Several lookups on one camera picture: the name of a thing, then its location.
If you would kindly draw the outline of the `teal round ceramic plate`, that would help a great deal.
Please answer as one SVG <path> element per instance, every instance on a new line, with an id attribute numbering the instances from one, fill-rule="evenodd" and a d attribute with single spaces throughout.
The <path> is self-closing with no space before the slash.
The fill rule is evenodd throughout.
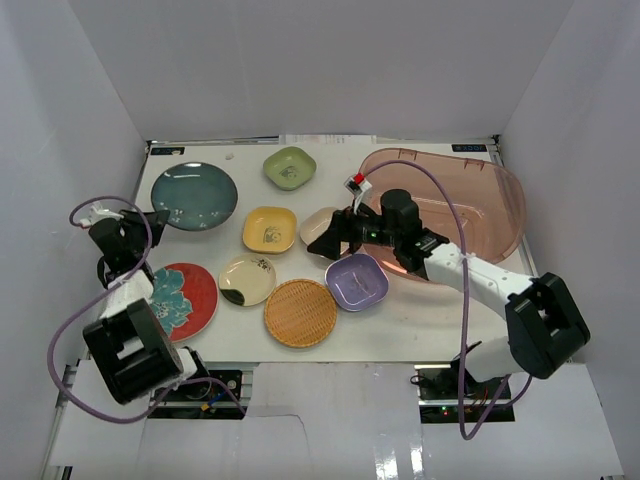
<path id="1" fill-rule="evenodd" d="M 238 190 L 220 167 L 188 162 L 165 170 L 154 182 L 151 204 L 169 212 L 167 223 L 183 231 L 205 231 L 226 222 L 238 203 Z"/>

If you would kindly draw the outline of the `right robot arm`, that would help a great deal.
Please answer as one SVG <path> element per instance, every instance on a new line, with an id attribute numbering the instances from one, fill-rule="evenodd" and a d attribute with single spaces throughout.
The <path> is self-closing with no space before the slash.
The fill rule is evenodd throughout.
<path id="1" fill-rule="evenodd" d="M 451 287 L 465 302 L 476 300 L 505 321 L 506 336 L 464 346 L 453 361 L 452 388 L 463 398 L 475 398 L 488 381 L 514 373 L 547 379 L 591 339 L 562 278 L 514 273 L 463 253 L 423 226 L 405 190 L 385 192 L 379 212 L 366 205 L 334 211 L 327 230 L 307 250 L 336 260 L 342 244 L 351 252 L 363 244 L 389 247 L 409 274 Z"/>

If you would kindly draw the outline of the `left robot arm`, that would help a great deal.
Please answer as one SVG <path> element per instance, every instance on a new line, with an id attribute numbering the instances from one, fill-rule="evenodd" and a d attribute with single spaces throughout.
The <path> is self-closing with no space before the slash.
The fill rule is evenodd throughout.
<path id="1" fill-rule="evenodd" d="M 102 252 L 98 278 L 109 291 L 83 338 L 108 391 L 122 405 L 162 387 L 178 387 L 191 399 L 211 387 L 197 352 L 173 346 L 150 306 L 154 279 L 143 256 L 159 243 L 168 218 L 167 211 L 113 212 L 94 204 L 80 221 Z"/>

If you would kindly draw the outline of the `pink translucent plastic bin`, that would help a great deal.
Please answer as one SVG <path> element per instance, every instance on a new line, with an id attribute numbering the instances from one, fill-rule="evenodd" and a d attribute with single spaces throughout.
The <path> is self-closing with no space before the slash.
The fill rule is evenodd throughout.
<path id="1" fill-rule="evenodd" d="M 368 205 L 380 212 L 382 194 L 406 190 L 418 205 L 423 226 L 459 244 L 444 196 L 419 167 L 436 177 L 454 203 L 468 251 L 498 264 L 517 249 L 527 217 L 524 192 L 515 175 L 490 161 L 406 148 L 377 150 L 360 166 L 372 185 Z"/>

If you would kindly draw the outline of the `cream square panda dish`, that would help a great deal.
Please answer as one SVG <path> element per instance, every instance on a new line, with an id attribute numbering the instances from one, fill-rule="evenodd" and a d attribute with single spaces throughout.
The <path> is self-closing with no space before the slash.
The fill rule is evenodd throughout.
<path id="1" fill-rule="evenodd" d="M 327 230 L 335 211 L 335 207 L 323 207 L 300 224 L 299 235 L 305 246 L 309 246 Z"/>

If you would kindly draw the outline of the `purple square panda dish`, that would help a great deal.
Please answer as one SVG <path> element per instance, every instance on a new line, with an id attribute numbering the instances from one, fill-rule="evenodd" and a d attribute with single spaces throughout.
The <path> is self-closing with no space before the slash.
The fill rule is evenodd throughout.
<path id="1" fill-rule="evenodd" d="M 333 262 L 325 272 L 326 286 L 343 310 L 360 312 L 381 302 L 389 280 L 368 254 L 353 254 Z"/>

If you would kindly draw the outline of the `yellow square panda dish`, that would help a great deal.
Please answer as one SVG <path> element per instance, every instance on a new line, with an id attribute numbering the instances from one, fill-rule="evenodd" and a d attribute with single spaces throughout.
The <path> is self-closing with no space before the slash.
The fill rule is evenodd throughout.
<path id="1" fill-rule="evenodd" d="M 246 217 L 242 240 L 253 252 L 281 254 L 295 242 L 297 217 L 283 207 L 261 206 Z"/>

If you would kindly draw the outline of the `green square panda dish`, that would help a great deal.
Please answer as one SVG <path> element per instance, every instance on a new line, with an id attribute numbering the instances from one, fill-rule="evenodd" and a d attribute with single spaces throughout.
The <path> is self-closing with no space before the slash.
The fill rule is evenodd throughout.
<path id="1" fill-rule="evenodd" d="M 316 161 L 303 149 L 288 146 L 263 162 L 263 172 L 276 187 L 293 191 L 306 184 L 315 174 Z"/>

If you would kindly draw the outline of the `red floral round plate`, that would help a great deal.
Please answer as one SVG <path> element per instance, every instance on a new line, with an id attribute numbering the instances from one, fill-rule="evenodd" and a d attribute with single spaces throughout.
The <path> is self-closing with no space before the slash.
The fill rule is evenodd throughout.
<path id="1" fill-rule="evenodd" d="M 213 319 L 218 303 L 216 281 L 202 266 L 173 263 L 154 273 L 149 304 L 173 343 L 202 332 Z"/>

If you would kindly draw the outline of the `woven bamboo round tray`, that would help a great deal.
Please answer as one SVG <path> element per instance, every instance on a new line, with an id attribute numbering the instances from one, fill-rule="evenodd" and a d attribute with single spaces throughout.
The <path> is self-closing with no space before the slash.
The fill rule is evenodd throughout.
<path id="1" fill-rule="evenodd" d="M 268 297 L 264 309 L 268 333 L 280 344 L 309 348 L 324 341 L 337 322 L 337 305 L 318 282 L 296 279 L 282 283 Z"/>

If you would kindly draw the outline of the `cream round floral plate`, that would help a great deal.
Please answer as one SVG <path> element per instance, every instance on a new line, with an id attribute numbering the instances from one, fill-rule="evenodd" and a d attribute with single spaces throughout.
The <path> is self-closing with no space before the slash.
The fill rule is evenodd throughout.
<path id="1" fill-rule="evenodd" d="M 276 269 L 263 255 L 247 253 L 234 257 L 221 270 L 218 286 L 234 305 L 249 307 L 265 301 L 277 285 Z"/>

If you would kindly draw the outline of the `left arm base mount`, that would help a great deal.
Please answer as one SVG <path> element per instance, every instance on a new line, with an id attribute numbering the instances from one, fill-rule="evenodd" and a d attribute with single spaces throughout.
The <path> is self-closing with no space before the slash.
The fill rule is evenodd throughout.
<path id="1" fill-rule="evenodd" d="M 209 376 L 224 383 L 242 408 L 248 408 L 251 372 L 210 369 Z M 171 420 L 242 420 L 244 416 L 222 386 L 206 382 L 171 391 L 149 415 L 151 419 Z"/>

